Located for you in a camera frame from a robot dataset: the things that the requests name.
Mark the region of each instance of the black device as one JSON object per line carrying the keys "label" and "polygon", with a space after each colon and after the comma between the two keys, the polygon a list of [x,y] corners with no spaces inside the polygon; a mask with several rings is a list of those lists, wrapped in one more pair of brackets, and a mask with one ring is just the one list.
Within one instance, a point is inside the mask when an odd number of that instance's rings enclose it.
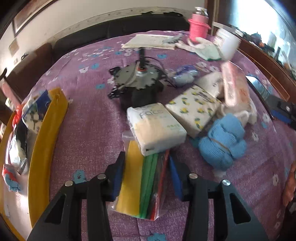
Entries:
{"label": "black device", "polygon": [[[82,199],[87,200],[88,240],[113,240],[105,202],[114,201],[119,194],[124,161],[125,153],[120,152],[116,163],[109,165],[105,173],[84,183],[67,181],[36,222],[27,241],[80,241]],[[171,157],[170,169],[174,187],[175,183],[181,187],[181,200],[190,203],[183,241],[207,241],[209,198],[214,199],[215,241],[268,240],[262,225],[229,181],[207,181],[191,173],[185,164],[173,162]]]}
{"label": "black device", "polygon": [[277,118],[296,130],[295,105],[270,94],[257,77],[246,76],[246,78],[249,86],[254,90],[261,103],[264,105],[271,120]]}
{"label": "black device", "polygon": [[151,57],[145,57],[144,49],[140,48],[139,60],[135,63],[124,68],[114,67],[109,70],[114,76],[116,87],[108,97],[119,98],[124,110],[156,103],[157,93],[163,90],[163,84],[159,80],[166,79],[167,75],[163,67],[150,64],[147,58]]}

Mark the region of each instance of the white wall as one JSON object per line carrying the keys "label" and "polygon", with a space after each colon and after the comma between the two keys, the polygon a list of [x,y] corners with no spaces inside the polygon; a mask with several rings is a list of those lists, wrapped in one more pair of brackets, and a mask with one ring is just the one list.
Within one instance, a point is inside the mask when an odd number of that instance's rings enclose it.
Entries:
{"label": "white wall", "polygon": [[8,46],[14,39],[12,25],[0,40],[0,72],[7,67],[10,72],[13,61],[27,51],[33,51],[55,34],[75,23],[100,14],[137,7],[170,7],[193,11],[203,6],[205,0],[58,0],[37,15],[16,37],[20,49],[11,57]]}

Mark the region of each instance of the white plastic container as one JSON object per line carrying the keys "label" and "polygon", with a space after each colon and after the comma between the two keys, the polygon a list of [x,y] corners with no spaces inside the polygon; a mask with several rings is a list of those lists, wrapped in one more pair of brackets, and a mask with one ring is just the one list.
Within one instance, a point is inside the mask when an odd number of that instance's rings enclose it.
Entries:
{"label": "white plastic container", "polygon": [[225,29],[218,29],[213,43],[218,47],[223,60],[231,60],[241,40]]}

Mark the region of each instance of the table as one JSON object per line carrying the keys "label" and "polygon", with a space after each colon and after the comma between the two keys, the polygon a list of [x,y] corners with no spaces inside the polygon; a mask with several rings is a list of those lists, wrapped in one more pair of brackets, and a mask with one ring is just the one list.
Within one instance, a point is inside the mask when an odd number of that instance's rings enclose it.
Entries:
{"label": "table", "polygon": [[[149,31],[151,34],[176,35],[172,31]],[[47,71],[33,87],[31,93],[61,87],[69,99],[68,111],[60,128],[51,166],[51,199],[76,170],[84,170],[87,180],[103,172],[114,163],[123,150],[121,134],[128,130],[126,114],[118,99],[108,99],[113,78],[108,70],[126,66],[138,58],[138,49],[122,49],[135,34],[97,42],[64,55]],[[201,76],[220,71],[221,61],[207,62],[185,50],[146,48],[146,56],[158,58],[167,70],[175,70],[185,64],[194,64]],[[245,74],[258,77],[270,93],[275,90],[243,54],[236,52],[232,61]],[[159,102],[165,104],[189,86],[181,89],[166,87],[159,94]],[[208,165],[194,148],[189,138],[174,150],[178,160],[185,162],[191,171],[206,179],[228,179],[250,205],[263,224],[270,239],[276,238],[284,217],[281,195],[289,167],[295,160],[295,131],[280,121],[271,121],[256,94],[250,96],[258,111],[257,123],[245,127],[247,151],[226,172],[217,172]],[[166,240],[181,240],[188,203],[174,196],[169,181],[163,206],[164,215],[156,221],[136,219],[119,213],[109,215],[114,240],[146,240],[148,236],[165,234]],[[86,239],[86,205],[82,208],[82,239]],[[209,237],[213,238],[213,213],[209,217]]]}

